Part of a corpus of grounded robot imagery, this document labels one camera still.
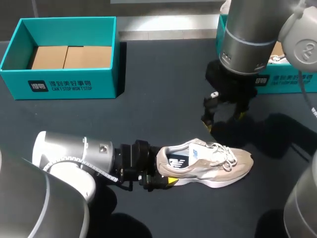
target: teal box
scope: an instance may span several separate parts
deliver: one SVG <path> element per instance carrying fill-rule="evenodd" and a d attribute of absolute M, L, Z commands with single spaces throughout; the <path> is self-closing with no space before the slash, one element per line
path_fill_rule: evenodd
<path fill-rule="evenodd" d="M 227 23 L 227 15 L 220 15 L 217 37 L 216 50 L 219 56 L 223 42 L 224 32 Z M 317 92 L 317 74 L 304 73 L 303 80 L 307 92 Z M 290 64 L 268 64 L 256 80 L 258 93 L 300 93 L 298 85 L 298 70 Z"/>
<path fill-rule="evenodd" d="M 111 46 L 110 68 L 27 69 L 36 46 Z M 116 17 L 23 18 L 0 65 L 16 100 L 115 98 L 120 43 Z"/>

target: sneaker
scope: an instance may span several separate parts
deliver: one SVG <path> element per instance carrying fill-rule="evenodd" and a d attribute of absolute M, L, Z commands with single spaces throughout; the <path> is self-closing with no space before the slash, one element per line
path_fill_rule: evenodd
<path fill-rule="evenodd" d="M 200 182 L 213 188 L 224 187 L 247 175 L 252 165 L 247 151 L 199 139 L 162 147 L 157 154 L 158 172 L 176 178 L 171 179 L 173 185 Z"/>

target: open box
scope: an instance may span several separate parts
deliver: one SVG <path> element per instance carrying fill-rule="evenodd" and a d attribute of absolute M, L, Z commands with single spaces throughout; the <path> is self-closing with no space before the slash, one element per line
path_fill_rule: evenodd
<path fill-rule="evenodd" d="M 0 75 L 14 99 L 115 98 L 119 46 L 115 17 L 23 18 Z"/>
<path fill-rule="evenodd" d="M 219 56 L 223 42 L 224 32 L 227 23 L 227 15 L 220 15 L 217 36 L 216 50 Z M 273 55 L 281 55 L 282 46 L 280 43 L 275 45 Z M 303 80 L 307 92 L 317 92 L 317 74 L 303 72 Z M 268 64 L 262 71 L 257 80 L 257 90 L 260 94 L 266 93 L 300 93 L 298 85 L 298 70 L 289 63 Z"/>

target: white shoelace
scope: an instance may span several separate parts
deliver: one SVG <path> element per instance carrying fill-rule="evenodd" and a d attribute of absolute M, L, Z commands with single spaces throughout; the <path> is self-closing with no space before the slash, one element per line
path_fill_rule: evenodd
<path fill-rule="evenodd" d="M 238 159 L 234 156 L 233 152 L 229 147 L 226 147 L 224 145 L 220 145 L 218 143 L 213 144 L 207 144 L 206 145 L 209 148 L 214 148 L 213 154 L 219 153 L 221 154 L 221 160 L 217 158 L 217 162 L 211 164 L 211 166 L 219 166 L 222 165 L 223 169 L 227 172 L 230 172 L 232 170 L 232 167 L 235 166 L 238 162 Z"/>

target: brown cardboard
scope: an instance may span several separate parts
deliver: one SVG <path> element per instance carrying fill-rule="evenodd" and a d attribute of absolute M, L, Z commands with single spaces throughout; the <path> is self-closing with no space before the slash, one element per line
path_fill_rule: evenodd
<path fill-rule="evenodd" d="M 64 68 L 82 68 L 84 47 L 68 47 Z"/>
<path fill-rule="evenodd" d="M 64 68 L 109 68 L 111 47 L 68 47 Z"/>
<path fill-rule="evenodd" d="M 281 56 L 283 54 L 284 54 L 284 52 L 282 49 L 282 44 L 280 42 L 276 42 L 271 55 L 272 56 Z"/>
<path fill-rule="evenodd" d="M 111 47 L 84 46 L 83 66 L 86 68 L 109 68 L 111 64 Z"/>
<path fill-rule="evenodd" d="M 63 68 L 67 46 L 39 46 L 36 49 L 32 69 Z"/>

